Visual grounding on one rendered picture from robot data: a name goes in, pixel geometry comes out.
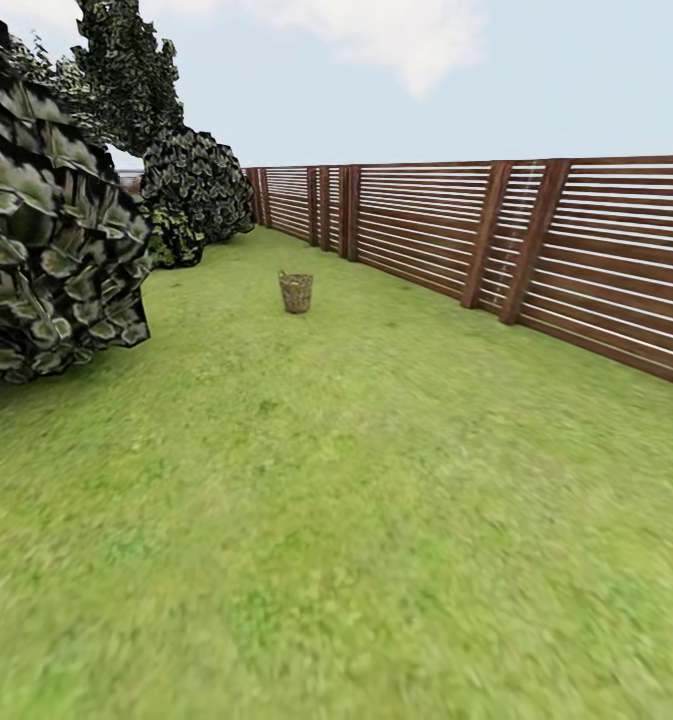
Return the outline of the wicker basket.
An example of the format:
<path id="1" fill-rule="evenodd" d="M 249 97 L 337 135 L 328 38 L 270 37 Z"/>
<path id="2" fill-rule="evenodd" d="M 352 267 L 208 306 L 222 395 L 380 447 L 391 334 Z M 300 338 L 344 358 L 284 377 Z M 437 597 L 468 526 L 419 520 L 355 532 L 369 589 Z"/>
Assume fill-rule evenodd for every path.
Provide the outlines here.
<path id="1" fill-rule="evenodd" d="M 286 313 L 300 315 L 310 311 L 314 282 L 312 277 L 300 274 L 293 276 L 281 274 L 278 282 L 280 282 Z"/>

